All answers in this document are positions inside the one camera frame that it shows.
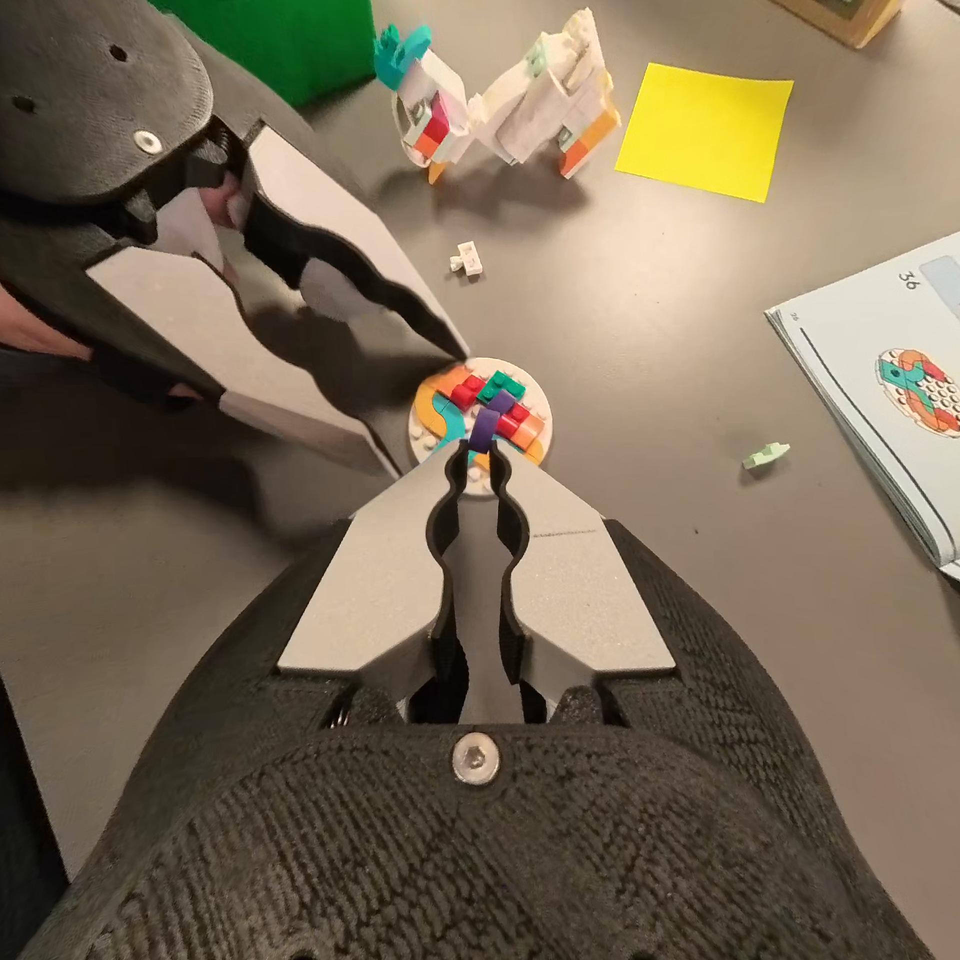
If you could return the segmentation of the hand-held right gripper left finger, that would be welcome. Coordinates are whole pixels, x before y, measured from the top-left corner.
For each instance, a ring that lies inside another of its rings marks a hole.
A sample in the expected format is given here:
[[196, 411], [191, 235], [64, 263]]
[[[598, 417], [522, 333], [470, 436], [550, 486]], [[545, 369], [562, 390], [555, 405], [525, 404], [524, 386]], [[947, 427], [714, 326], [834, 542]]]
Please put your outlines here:
[[411, 718], [462, 714], [462, 645], [445, 555], [460, 532], [462, 442], [358, 510], [279, 657], [279, 673], [350, 680]]

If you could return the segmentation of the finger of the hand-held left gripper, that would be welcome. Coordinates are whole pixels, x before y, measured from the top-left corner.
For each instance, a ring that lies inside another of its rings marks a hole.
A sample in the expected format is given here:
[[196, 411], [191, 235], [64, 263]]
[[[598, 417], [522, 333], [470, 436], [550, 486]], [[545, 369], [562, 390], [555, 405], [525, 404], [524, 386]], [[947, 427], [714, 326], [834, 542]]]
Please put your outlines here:
[[123, 246], [90, 279], [222, 389], [223, 414], [367, 474], [401, 475], [369, 428], [338, 411], [306, 370], [271, 353], [250, 330], [204, 191], [158, 211], [151, 246]]
[[379, 216], [270, 126], [248, 148], [246, 249], [314, 311], [389, 311], [457, 360], [470, 348]]

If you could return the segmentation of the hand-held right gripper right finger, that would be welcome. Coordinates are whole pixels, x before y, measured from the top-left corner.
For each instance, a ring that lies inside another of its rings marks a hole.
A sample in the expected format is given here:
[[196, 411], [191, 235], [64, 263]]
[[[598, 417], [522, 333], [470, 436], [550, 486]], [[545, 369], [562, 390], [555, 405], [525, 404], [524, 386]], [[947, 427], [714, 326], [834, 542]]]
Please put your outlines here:
[[500, 656], [523, 714], [553, 714], [571, 689], [674, 671], [602, 514], [505, 440], [489, 466], [496, 533], [510, 552]]

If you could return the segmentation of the stack of green storage bins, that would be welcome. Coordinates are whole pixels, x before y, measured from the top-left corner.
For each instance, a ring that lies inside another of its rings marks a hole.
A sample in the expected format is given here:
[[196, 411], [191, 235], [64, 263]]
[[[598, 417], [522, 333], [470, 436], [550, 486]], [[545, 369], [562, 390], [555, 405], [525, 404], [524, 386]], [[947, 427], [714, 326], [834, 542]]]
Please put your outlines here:
[[154, 1], [293, 107], [374, 76], [370, 1]]

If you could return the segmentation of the white lego model with coloured bricks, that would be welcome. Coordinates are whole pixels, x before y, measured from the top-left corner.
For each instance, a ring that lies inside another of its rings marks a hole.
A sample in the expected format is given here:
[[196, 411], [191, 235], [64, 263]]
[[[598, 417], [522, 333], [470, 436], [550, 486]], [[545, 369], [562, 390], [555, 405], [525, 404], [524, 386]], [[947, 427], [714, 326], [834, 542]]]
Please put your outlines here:
[[[483, 407], [517, 422], [508, 438], [497, 436], [487, 453], [469, 450], [477, 413]], [[527, 370], [493, 357], [471, 357], [426, 377], [417, 387], [408, 419], [408, 440], [423, 463], [446, 445], [465, 442], [468, 497], [489, 500], [495, 447], [511, 447], [540, 466], [555, 436], [555, 420], [544, 389]]]

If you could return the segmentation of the purple lego piece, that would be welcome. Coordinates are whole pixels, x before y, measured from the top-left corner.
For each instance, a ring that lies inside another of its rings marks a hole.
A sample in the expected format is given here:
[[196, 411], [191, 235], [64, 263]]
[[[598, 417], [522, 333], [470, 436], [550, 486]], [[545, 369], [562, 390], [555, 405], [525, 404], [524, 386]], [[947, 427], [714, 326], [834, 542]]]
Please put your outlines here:
[[488, 453], [498, 436], [510, 439], [516, 432], [518, 423], [508, 414], [483, 407], [479, 410], [470, 430], [468, 449], [475, 453]]

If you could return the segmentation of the white lego bird model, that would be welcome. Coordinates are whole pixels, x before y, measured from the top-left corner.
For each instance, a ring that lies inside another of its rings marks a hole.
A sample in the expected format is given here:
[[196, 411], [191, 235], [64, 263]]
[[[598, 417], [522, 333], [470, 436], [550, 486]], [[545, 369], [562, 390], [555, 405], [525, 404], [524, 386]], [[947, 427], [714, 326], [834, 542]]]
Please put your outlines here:
[[622, 121], [593, 12], [575, 11], [542, 32], [520, 61], [468, 98], [460, 75], [433, 50], [427, 26], [394, 24], [372, 44], [378, 81], [409, 162], [434, 185], [476, 143], [514, 167], [553, 143], [558, 174], [572, 179]]

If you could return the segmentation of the lego instruction booklet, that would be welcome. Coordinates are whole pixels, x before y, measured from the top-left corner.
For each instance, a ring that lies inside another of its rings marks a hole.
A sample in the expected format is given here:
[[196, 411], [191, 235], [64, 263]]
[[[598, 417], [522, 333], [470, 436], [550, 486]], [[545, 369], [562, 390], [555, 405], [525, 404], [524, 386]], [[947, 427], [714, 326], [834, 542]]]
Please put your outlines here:
[[933, 566], [959, 579], [959, 234], [767, 321]]

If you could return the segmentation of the colourful lego set box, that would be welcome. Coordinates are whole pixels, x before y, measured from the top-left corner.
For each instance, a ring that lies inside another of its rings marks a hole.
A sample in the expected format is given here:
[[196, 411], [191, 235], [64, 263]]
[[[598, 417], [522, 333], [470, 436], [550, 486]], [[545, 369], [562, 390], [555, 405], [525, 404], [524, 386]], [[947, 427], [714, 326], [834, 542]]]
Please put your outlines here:
[[901, 12], [904, 1], [773, 1], [851, 50], [861, 50]]

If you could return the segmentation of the person's left hand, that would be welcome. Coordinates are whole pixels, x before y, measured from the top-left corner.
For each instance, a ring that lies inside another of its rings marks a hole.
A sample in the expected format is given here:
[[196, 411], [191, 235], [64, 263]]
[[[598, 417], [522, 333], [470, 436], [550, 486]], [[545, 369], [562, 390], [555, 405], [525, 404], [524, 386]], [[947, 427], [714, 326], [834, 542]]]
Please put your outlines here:
[[89, 363], [92, 350], [41, 320], [1, 287], [1, 346]]

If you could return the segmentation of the yellow sticky note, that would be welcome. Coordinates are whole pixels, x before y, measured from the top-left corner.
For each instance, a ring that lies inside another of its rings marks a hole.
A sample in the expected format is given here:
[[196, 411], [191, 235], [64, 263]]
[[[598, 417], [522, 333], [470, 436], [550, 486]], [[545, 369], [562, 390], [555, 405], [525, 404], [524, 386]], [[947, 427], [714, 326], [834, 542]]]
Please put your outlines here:
[[793, 89], [650, 62], [615, 171], [764, 204]]

